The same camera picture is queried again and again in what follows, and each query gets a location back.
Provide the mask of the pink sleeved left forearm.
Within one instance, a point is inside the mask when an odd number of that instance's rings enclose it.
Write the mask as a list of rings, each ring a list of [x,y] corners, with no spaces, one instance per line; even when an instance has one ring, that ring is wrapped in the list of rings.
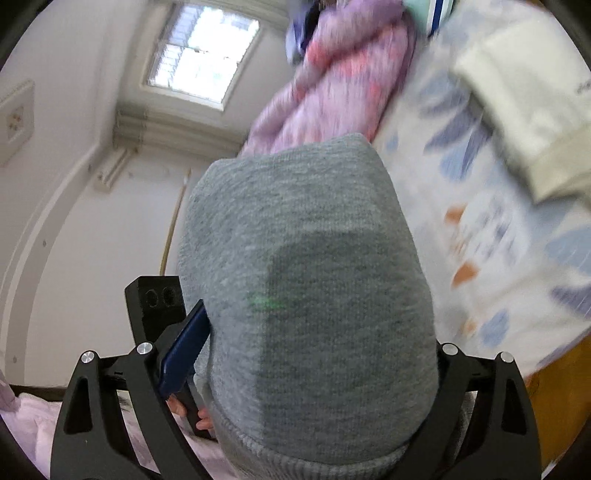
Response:
[[[221,448],[165,404],[185,384],[135,357],[78,363],[55,404],[1,394],[4,479],[232,479]]]

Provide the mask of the person left hand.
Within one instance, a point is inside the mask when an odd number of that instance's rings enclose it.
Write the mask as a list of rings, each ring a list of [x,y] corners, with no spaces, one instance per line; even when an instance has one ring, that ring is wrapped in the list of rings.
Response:
[[[214,431],[211,414],[205,407],[197,407],[197,404],[190,396],[171,395],[166,400],[166,404],[172,414],[187,418],[191,426],[197,431]]]

